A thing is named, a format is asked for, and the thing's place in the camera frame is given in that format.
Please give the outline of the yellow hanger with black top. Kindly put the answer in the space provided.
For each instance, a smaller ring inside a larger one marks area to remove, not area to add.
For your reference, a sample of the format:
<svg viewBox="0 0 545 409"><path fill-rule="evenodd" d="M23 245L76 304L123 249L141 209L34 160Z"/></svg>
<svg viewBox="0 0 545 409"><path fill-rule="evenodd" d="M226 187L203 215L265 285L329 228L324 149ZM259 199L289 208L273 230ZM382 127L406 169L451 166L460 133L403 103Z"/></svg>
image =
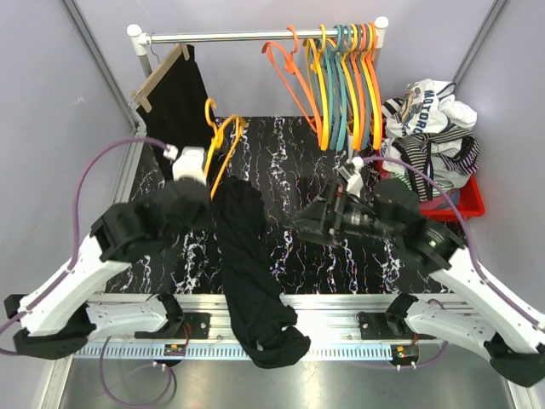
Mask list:
<svg viewBox="0 0 545 409"><path fill-rule="evenodd" d="M234 142L231 144L231 147L217 173L217 176L214 180L214 183L212 184L212 188L210 189L210 198L214 198L215 193L217 191L217 188L219 187L219 184L221 182L221 178L223 177L223 174L227 168L228 163L231 160L232 155L234 154L234 151L238 145L238 142L240 138L242 137L244 127L246 125L246 121L242 116L238 115L231 115L227 117L220 125L217 125L212 119L211 119L211 112L212 109L216 108L216 102L213 98L208 97L205 104L204 104L204 116L206 119L206 122L209 127L212 128L214 131L214 135L211 139L211 143L209 145L209 149L207 152L207 157L205 161L204 166L204 174L207 176L209 174L210 166L212 163L212 159L214 157L214 154L222 147L224 139L225 139L225 129L226 127L234 123L234 129L235 129L235 139Z"/></svg>

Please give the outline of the black white striped tank top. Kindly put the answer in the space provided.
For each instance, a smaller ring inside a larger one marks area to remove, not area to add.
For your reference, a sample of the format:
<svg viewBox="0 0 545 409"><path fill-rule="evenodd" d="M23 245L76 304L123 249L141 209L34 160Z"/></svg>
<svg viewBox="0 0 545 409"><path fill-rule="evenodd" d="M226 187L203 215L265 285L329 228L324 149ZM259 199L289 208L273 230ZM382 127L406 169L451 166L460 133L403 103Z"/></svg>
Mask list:
<svg viewBox="0 0 545 409"><path fill-rule="evenodd" d="M384 101L381 106L383 122L386 123L389 119L392 119L394 123L401 123L401 109L403 104L403 98L392 98Z"/></svg>

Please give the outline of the white tank top navy trim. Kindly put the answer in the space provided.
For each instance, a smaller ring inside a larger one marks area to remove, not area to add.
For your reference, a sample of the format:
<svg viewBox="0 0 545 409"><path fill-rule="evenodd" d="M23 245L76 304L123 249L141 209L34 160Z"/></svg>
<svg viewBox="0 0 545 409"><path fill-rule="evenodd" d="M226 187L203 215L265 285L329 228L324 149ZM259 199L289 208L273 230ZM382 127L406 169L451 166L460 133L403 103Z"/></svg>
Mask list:
<svg viewBox="0 0 545 409"><path fill-rule="evenodd" d="M387 138L438 134L451 125L471 130L477 122L477 112L456 98L456 82L423 79L408 84L398 98L404 99L402 122L383 122Z"/></svg>

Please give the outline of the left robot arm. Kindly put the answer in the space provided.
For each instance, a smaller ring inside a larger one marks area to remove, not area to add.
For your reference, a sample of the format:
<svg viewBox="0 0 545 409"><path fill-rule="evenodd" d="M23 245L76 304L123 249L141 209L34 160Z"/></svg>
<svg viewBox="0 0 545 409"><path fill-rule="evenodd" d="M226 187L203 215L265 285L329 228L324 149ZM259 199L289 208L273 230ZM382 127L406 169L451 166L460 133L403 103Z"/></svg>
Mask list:
<svg viewBox="0 0 545 409"><path fill-rule="evenodd" d="M40 289L5 299L10 322L21 325L10 354L58 360L102 338L178 336L185 316L173 295L110 306L89 298L131 264L162 252L184 231L210 227L210 202L206 182L183 177L152 195L112 205Z"/></svg>

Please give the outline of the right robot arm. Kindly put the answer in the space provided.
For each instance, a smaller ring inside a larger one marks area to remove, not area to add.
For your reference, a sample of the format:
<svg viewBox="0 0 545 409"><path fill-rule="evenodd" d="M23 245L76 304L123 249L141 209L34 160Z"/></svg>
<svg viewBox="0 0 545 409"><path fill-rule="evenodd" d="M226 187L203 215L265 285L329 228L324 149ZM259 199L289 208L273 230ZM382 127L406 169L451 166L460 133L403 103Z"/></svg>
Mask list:
<svg viewBox="0 0 545 409"><path fill-rule="evenodd" d="M376 184L364 204L338 181L329 183L287 222L306 241L339 245L347 236L388 239L399 258L446 285L479 314L452 313L410 294L388 306L390 335L429 335L487 360L508 381L532 387L544 379L544 315L508 289L477 261L467 240L423 216L416 195L402 182Z"/></svg>

